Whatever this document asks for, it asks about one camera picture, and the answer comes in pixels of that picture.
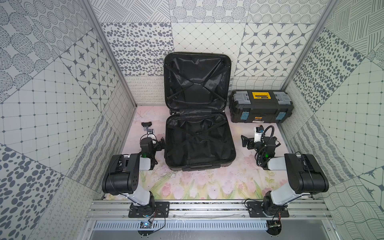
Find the black ribbed hard-shell suitcase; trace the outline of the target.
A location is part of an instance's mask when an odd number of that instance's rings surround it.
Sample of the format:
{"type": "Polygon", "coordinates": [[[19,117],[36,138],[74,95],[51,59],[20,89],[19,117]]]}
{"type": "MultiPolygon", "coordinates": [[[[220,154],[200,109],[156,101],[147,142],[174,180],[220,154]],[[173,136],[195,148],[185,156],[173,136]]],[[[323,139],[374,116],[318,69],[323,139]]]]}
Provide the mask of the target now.
{"type": "Polygon", "coordinates": [[[165,153],[172,171],[228,167],[236,148],[225,114],[231,59],[224,54],[168,54],[164,59],[165,153]]]}

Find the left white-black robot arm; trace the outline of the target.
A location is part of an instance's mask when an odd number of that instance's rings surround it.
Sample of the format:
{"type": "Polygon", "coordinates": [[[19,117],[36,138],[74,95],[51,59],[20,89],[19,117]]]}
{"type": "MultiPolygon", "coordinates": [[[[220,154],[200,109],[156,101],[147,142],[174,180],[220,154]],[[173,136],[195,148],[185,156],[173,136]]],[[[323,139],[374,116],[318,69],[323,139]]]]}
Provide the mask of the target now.
{"type": "Polygon", "coordinates": [[[151,137],[140,140],[141,152],[129,155],[113,155],[102,180],[102,191],[113,196],[122,195],[130,200],[135,214],[151,217],[157,213],[152,192],[139,184],[140,172],[152,171],[156,152],[165,148],[165,140],[151,137]]]}

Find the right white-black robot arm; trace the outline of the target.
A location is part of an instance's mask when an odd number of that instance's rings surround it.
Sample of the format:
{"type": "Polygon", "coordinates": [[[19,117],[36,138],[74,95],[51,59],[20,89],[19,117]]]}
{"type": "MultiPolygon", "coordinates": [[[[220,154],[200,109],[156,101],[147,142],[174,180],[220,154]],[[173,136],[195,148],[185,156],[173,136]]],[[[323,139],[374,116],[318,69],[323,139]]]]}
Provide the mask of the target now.
{"type": "Polygon", "coordinates": [[[288,218],[288,204],[305,196],[325,193],[329,181],[311,154],[284,154],[275,156],[281,144],[276,137],[247,138],[241,136],[242,146],[256,151],[256,162],[266,171],[287,172],[288,182],[276,190],[266,192],[262,201],[245,200],[251,218],[288,218]]]}

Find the small black metal clip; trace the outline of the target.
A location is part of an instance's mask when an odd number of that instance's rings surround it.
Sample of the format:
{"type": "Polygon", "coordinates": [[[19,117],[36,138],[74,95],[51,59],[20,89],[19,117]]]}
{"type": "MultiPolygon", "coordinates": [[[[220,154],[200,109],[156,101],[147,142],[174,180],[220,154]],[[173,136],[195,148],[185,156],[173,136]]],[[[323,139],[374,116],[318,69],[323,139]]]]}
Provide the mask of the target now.
{"type": "Polygon", "coordinates": [[[147,133],[153,130],[151,129],[152,122],[142,122],[141,125],[144,128],[144,131],[146,131],[147,133]]]}

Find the pink floral table mat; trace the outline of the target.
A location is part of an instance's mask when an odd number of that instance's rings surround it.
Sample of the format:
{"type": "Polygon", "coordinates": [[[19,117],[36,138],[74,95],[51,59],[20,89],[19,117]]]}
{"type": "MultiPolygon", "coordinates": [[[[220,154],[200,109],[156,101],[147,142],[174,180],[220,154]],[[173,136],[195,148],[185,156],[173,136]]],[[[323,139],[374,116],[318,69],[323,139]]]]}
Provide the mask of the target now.
{"type": "MultiPolygon", "coordinates": [[[[158,140],[165,137],[169,116],[169,109],[165,106],[138,107],[123,154],[140,152],[139,140],[145,133],[142,122],[152,122],[158,140]]],[[[205,171],[175,172],[165,163],[163,150],[156,154],[158,165],[154,170],[140,172],[141,186],[151,191],[156,200],[262,199],[268,191],[286,184],[288,177],[285,171],[265,171],[258,167],[255,150],[242,147],[241,135],[254,137],[256,126],[259,125],[230,121],[237,154],[230,166],[205,171]]]]}

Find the black toolbox with yellow label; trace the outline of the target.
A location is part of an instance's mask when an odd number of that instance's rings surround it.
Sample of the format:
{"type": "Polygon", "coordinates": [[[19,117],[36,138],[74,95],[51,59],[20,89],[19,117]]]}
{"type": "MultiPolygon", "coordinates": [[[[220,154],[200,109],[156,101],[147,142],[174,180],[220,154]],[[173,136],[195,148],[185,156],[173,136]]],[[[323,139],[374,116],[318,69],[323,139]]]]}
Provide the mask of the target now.
{"type": "Polygon", "coordinates": [[[233,123],[283,123],[293,109],[293,101],[282,91],[236,90],[230,97],[233,123]]]}

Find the left green circuit board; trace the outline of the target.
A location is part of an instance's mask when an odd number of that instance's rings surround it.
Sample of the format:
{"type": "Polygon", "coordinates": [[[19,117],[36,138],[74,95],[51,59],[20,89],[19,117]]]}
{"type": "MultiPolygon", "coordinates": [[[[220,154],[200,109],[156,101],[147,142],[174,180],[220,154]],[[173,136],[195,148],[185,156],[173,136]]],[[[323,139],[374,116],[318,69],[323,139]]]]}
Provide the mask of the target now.
{"type": "Polygon", "coordinates": [[[138,233],[142,237],[148,237],[154,232],[153,222],[151,221],[141,221],[138,229],[138,233]]]}

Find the aluminium mounting rail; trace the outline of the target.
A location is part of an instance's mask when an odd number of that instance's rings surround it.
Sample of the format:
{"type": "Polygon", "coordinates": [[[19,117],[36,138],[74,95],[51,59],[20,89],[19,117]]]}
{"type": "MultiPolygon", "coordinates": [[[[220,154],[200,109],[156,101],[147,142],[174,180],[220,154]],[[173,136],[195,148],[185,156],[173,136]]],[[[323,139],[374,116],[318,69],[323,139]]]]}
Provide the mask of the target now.
{"type": "MultiPolygon", "coordinates": [[[[169,207],[158,214],[167,213],[166,220],[241,220],[250,219],[248,200],[169,200],[169,207]]],[[[93,201],[86,220],[148,220],[136,215],[130,217],[129,201],[93,201]]],[[[282,220],[330,220],[331,213],[322,200],[295,200],[285,207],[289,217],[282,220]]]]}

